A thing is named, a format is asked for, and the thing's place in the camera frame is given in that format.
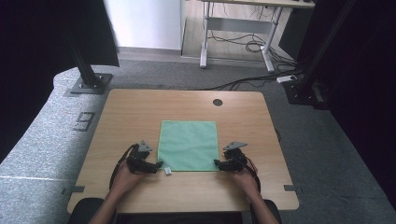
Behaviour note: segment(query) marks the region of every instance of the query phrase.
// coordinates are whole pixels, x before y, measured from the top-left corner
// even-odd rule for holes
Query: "desk leg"
[[[265,64],[267,65],[267,70],[269,73],[274,73],[274,67],[271,62],[271,56],[268,54],[269,48],[271,47],[271,42],[274,38],[275,30],[277,27],[277,24],[279,22],[280,14],[282,13],[283,7],[277,7],[276,8],[276,13],[275,17],[273,20],[273,24],[271,26],[270,33],[268,34],[268,40],[265,46],[262,47],[262,57],[264,58]]]
[[[207,23],[209,20],[209,9],[210,9],[210,3],[205,2],[204,4],[205,7],[205,15],[204,15],[204,41],[201,46],[201,63],[200,67],[201,68],[206,68],[206,57],[207,57]]]

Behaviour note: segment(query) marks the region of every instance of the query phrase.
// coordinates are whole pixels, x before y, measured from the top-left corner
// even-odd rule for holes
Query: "desk foot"
[[[274,67],[272,65],[270,55],[268,54],[268,52],[267,53],[264,52],[264,46],[261,46],[261,50],[262,50],[262,57],[264,58],[265,65],[267,65],[268,72],[269,73],[274,73],[275,70],[274,70]]]
[[[200,62],[200,67],[201,68],[206,68],[206,55],[207,55],[207,43],[205,46],[205,43],[202,43],[201,46],[201,62]]]

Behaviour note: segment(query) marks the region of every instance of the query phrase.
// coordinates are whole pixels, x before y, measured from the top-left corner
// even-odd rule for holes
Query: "forearm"
[[[254,192],[250,192],[247,197],[249,198],[251,205],[253,207],[256,218],[258,219],[260,224],[277,224],[277,220],[274,215],[271,213],[268,206],[265,204],[262,199],[262,195],[256,190]]]
[[[119,201],[120,195],[118,193],[115,193],[114,191],[110,191],[107,194],[105,201],[102,203],[98,211],[96,211],[95,215],[92,217],[90,224],[107,224],[113,216],[113,213],[116,210]]]

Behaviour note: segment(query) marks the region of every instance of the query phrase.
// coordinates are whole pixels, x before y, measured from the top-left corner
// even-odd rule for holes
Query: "person's left hand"
[[[125,194],[137,185],[137,183],[143,179],[146,174],[139,173],[133,174],[126,164],[126,160],[120,164],[119,170],[114,177],[113,185],[110,189],[112,192],[117,192],[120,195]]]

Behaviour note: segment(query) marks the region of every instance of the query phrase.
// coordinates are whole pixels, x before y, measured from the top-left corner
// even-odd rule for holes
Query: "hand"
[[[119,170],[114,177],[113,185],[110,192],[117,193],[120,196],[130,191],[137,185],[137,183],[143,179],[146,175],[143,173],[133,174],[128,168],[126,161],[120,164]]]
[[[249,161],[247,166],[250,167],[254,172],[258,173],[256,166],[253,161]],[[250,198],[250,196],[257,195],[259,193],[257,189],[257,183],[254,180],[252,174],[244,168],[240,172],[230,172],[233,181],[244,193]]]

